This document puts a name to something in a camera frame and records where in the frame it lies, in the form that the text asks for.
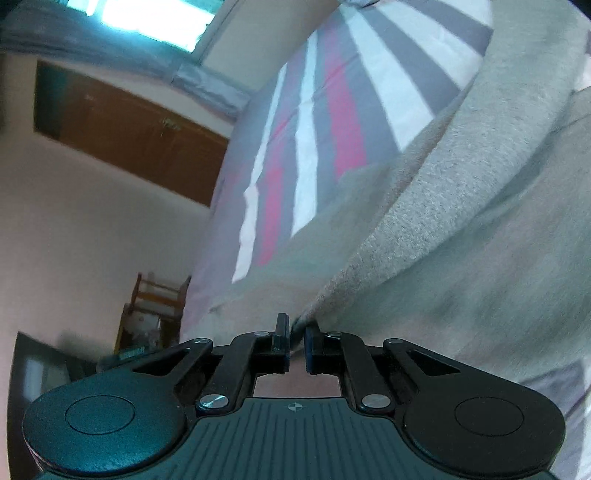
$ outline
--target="curtain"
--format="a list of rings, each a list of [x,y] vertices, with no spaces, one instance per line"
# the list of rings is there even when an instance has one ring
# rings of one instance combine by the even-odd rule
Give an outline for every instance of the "curtain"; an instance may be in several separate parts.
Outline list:
[[[48,0],[24,0],[2,21],[0,50],[137,73],[163,81],[235,120],[250,94],[197,65],[189,53]]]

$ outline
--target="cabinet handle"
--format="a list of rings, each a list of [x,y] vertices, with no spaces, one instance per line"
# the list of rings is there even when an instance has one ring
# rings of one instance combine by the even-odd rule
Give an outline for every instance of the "cabinet handle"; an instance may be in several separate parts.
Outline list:
[[[164,120],[162,120],[162,125],[164,128],[169,128],[171,130],[174,130],[175,132],[178,132],[179,130],[181,130],[181,128],[174,123],[170,118],[165,118]]]

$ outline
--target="window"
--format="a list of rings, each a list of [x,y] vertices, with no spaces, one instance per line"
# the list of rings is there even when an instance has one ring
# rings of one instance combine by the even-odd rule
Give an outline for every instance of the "window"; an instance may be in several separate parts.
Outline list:
[[[136,31],[193,51],[223,0],[68,0],[113,28]]]

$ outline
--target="wall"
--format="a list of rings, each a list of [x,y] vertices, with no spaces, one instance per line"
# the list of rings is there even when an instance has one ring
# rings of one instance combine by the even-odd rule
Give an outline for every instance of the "wall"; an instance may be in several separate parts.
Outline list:
[[[233,124],[214,110],[197,103],[189,95],[154,79],[83,63],[47,59],[83,75],[93,77],[139,97],[157,103],[215,133],[230,138]]]
[[[109,353],[139,271],[183,281],[209,211],[33,133],[36,59],[4,62],[0,131],[0,411],[19,330]],[[0,415],[0,478],[8,478]]]
[[[239,0],[203,65],[258,90],[338,5],[337,0]]]

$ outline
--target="striped bedsheet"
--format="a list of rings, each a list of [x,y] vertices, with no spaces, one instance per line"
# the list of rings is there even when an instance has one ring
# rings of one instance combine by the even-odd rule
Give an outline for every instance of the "striped bedsheet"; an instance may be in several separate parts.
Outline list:
[[[491,0],[341,5],[253,97],[239,118],[189,286],[181,340],[231,283],[265,265],[333,198],[340,177],[395,162],[478,72]],[[575,88],[591,85],[591,33]],[[567,419],[554,465],[591,479],[591,359],[528,382]]]

